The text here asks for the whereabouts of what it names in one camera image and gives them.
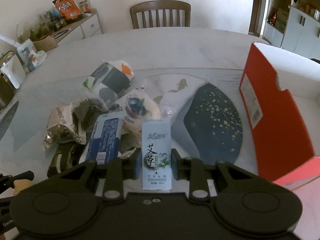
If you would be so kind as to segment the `white mugwort product box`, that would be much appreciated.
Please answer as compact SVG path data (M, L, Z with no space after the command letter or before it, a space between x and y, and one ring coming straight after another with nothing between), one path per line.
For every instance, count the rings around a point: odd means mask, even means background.
M168 120L142 124L142 185L145 190L170 190L171 126Z

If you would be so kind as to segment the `white tissue paper pack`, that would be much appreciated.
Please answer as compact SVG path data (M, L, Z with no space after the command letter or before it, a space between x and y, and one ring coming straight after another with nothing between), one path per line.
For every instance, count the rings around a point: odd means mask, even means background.
M105 108L110 108L129 87L133 77L134 71L126 61L103 62L84 80L82 87Z

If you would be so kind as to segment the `blue white snack pouch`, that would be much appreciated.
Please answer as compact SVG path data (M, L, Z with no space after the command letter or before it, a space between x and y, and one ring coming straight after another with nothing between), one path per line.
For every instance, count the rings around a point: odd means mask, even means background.
M126 116L124 111L100 115L93 127L89 142L79 163L93 160L98 165L118 157L121 130Z

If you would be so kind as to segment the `dark blue speckled placemat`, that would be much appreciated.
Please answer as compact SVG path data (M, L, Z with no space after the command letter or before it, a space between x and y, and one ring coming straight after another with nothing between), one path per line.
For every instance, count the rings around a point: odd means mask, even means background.
M183 123L205 164L236 161L243 141L242 123L236 107L223 91L211 83L200 87Z

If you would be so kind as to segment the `black striped snack packet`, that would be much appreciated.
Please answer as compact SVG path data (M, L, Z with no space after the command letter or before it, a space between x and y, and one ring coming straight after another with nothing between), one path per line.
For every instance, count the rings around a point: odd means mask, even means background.
M58 144L57 150L48 167L47 177L50 178L78 165L84 149L85 145L76 142Z

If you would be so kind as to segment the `blueberry bread package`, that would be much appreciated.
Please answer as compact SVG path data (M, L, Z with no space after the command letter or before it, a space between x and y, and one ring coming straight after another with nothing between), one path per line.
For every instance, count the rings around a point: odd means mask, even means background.
M161 119L161 110L157 103L141 90L135 89L116 102L125 111L124 126L141 139L142 123L146 120Z

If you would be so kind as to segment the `dark green snack packet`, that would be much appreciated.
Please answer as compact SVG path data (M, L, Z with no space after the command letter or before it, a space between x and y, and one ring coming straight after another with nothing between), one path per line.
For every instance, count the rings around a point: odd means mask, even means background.
M73 113L82 122L83 128L91 131L97 118L100 115L118 112L121 107L117 103L113 103L111 107L107 108L100 100L95 98L87 98L78 101L73 105Z

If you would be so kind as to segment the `silver foil snack bag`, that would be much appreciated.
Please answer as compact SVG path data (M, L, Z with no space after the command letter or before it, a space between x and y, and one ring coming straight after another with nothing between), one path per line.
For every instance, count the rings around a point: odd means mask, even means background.
M86 131L72 104L64 104L51 111L43 141L45 150L55 143L76 142L85 145L86 141Z

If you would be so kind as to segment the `red cardboard box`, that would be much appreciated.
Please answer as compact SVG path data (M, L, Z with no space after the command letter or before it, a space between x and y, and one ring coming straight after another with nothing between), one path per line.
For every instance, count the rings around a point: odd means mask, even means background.
M319 62L263 43L239 86L259 176L279 185L319 175Z

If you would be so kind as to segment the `tissue pack at table edge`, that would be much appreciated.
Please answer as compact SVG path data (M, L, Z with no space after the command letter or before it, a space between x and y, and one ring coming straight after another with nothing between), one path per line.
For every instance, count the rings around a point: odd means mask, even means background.
M30 73L41 66L47 58L47 53L43 50L37 51L30 39L24 41L17 48L17 53L23 61L23 68L26 73Z

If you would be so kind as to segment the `white side cabinet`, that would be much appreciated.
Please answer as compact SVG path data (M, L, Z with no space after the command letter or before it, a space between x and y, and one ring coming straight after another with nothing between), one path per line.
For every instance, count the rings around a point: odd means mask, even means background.
M68 24L52 34L58 46L63 46L74 41L103 34L100 26L98 11L92 8L89 13L84 13L83 18Z

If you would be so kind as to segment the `brown cardboard box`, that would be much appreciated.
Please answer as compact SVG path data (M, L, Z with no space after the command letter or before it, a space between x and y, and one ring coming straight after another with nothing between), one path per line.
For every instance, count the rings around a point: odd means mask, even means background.
M47 36L39 41L33 41L33 45L37 51L50 51L58 47L56 39L51 36Z

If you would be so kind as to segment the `white kettle appliance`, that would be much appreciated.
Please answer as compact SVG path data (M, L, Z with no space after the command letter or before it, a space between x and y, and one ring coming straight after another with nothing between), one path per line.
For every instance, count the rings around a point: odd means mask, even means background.
M7 52L1 58L1 72L9 79L15 89L19 89L26 79L26 72L13 51Z

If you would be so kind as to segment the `wooden dining chair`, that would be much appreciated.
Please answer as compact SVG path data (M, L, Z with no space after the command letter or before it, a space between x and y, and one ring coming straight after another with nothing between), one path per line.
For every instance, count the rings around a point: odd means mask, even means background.
M190 27L191 5L178 0L138 3L130 8L134 29L154 27Z

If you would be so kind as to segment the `orange snack bag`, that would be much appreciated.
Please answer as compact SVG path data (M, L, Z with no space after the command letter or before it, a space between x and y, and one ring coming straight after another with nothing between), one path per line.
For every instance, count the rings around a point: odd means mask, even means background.
M81 17L81 12L74 0L53 0L60 15L66 21L73 21Z

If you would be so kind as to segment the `white wall cabinet unit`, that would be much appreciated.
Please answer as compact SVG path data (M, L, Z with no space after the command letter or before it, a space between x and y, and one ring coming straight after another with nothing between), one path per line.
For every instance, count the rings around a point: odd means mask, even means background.
M319 0L266 0L263 39L319 60Z

